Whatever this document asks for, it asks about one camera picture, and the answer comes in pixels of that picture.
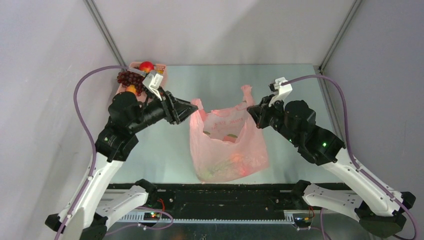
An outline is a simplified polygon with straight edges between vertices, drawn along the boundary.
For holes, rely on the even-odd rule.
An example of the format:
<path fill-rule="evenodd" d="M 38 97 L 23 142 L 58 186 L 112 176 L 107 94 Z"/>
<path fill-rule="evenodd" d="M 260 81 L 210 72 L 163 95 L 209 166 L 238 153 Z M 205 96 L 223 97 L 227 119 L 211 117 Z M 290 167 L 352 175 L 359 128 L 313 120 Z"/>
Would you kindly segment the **orange fake peach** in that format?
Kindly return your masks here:
<path fill-rule="evenodd" d="M 138 90 L 137 90 L 136 86 L 135 86 L 135 85 L 133 85 L 133 84 L 131 84 L 131 85 L 127 86 L 127 87 L 125 88 L 125 91 L 126 91 L 126 92 L 130 92 L 130 93 L 133 93 L 134 95 L 137 95 L 137 94 L 138 94 Z"/>

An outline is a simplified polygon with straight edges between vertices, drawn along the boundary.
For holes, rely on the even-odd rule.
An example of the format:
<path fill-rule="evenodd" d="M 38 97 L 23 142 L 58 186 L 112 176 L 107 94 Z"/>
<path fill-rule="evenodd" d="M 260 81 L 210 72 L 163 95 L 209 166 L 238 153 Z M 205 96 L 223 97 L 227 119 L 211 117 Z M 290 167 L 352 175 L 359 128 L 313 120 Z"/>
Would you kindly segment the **pink plastic perforated basket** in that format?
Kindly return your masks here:
<path fill-rule="evenodd" d="M 143 67 L 149 67 L 150 69 L 154 69 L 158 74 L 161 74 L 163 76 L 163 79 L 160 83 L 160 86 L 162 88 L 165 88 L 165 84 L 167 83 L 166 65 L 153 63 L 148 64 L 146 62 L 132 62 L 129 64 L 129 67 L 140 70 L 140 65 L 142 65 Z M 149 90 L 145 86 L 145 84 L 143 84 L 143 82 L 147 83 L 143 75 L 126 70 L 119 72 L 118 76 L 116 77 L 116 80 L 119 83 L 119 87 L 116 94 L 130 90 L 135 92 L 138 101 L 143 102 L 146 100 Z"/>

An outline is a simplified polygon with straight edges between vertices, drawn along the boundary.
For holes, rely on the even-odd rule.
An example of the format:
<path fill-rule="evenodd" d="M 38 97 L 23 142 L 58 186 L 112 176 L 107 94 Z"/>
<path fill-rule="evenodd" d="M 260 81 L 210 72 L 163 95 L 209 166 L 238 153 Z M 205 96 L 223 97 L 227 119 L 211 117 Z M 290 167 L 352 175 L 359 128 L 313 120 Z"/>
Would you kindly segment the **red yellow fake apple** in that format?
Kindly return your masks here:
<path fill-rule="evenodd" d="M 225 135 L 222 140 L 224 142 L 235 143 L 237 141 L 237 139 L 238 139 L 237 135 L 230 133 L 230 134 Z"/>

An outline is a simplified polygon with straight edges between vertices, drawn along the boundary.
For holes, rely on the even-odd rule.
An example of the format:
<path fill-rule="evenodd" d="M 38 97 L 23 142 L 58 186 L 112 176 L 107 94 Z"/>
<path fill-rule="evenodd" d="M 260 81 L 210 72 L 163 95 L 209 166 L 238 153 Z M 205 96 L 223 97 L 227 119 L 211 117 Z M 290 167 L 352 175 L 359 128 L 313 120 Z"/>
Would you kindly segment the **red apple at basket back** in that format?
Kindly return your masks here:
<path fill-rule="evenodd" d="M 148 74 L 155 69 L 155 65 L 150 61 L 143 61 L 140 63 L 138 69 Z"/>

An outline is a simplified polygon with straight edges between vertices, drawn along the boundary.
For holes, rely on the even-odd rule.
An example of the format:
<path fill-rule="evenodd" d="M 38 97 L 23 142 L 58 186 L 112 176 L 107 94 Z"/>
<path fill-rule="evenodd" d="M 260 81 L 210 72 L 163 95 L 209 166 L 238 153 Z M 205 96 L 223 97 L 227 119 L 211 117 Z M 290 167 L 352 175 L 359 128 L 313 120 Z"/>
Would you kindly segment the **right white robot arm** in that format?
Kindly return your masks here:
<path fill-rule="evenodd" d="M 259 129 L 273 128 L 287 139 L 309 163 L 337 176 L 351 193 L 326 189 L 299 180 L 292 189 L 291 204 L 327 209 L 357 221 L 367 232 L 380 237 L 399 237 L 406 224 L 405 213 L 416 197 L 392 189 L 351 157 L 345 143 L 331 131 L 316 124 L 316 112 L 303 100 L 271 103 L 264 97 L 247 108 Z"/>

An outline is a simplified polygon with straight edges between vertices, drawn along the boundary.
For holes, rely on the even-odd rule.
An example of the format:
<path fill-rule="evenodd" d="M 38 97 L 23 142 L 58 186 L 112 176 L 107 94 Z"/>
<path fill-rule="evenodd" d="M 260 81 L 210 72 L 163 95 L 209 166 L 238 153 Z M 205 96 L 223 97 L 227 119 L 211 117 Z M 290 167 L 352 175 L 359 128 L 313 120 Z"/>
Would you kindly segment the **pink printed plastic bag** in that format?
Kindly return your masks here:
<path fill-rule="evenodd" d="M 255 174 L 269 167 L 269 155 L 261 129 L 247 108 L 255 105 L 252 87 L 241 87 L 241 103 L 206 112 L 199 98 L 198 110 L 190 116 L 190 153 L 197 178 L 202 183 L 225 183 Z M 223 141 L 234 134 L 235 143 Z"/>

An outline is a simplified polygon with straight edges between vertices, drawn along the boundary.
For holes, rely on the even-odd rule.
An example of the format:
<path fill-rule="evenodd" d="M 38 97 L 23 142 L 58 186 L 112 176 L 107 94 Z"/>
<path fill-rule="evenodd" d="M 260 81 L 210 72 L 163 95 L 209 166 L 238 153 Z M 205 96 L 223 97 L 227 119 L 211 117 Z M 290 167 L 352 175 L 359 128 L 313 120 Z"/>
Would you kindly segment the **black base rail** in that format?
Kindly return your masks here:
<path fill-rule="evenodd" d="M 149 186 L 147 207 L 170 213 L 177 221 L 283 221 L 286 213 L 308 205 L 291 193 L 293 183 L 182 184 Z"/>

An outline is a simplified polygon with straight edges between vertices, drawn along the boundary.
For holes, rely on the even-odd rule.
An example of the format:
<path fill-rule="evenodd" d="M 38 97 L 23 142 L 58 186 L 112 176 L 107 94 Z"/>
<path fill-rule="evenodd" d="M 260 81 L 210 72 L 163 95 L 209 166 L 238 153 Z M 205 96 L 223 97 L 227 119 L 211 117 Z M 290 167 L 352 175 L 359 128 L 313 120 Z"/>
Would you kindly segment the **dark purple fake grapes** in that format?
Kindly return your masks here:
<path fill-rule="evenodd" d="M 120 72 L 116 78 L 117 82 L 124 87 L 124 90 L 129 85 L 135 85 L 138 92 L 137 96 L 145 93 L 146 88 L 143 85 L 144 79 L 144 76 L 129 70 Z"/>

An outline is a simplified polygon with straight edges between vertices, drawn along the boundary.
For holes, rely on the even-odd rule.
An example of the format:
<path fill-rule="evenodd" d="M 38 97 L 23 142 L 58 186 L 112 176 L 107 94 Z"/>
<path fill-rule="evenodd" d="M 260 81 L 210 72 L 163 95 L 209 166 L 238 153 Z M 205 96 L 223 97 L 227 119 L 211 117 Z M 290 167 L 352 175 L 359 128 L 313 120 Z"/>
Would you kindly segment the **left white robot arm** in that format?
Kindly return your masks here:
<path fill-rule="evenodd" d="M 117 94 L 108 107 L 109 119 L 97 140 L 91 140 L 92 160 L 79 190 L 65 209 L 47 217 L 45 225 L 56 239 L 101 240 L 110 227 L 139 207 L 153 208 L 158 202 L 157 187 L 147 180 L 137 181 L 129 190 L 107 204 L 100 201 L 113 176 L 138 144 L 136 134 L 160 120 L 178 125 L 198 107 L 160 91 L 149 103 L 137 100 L 132 92 Z"/>

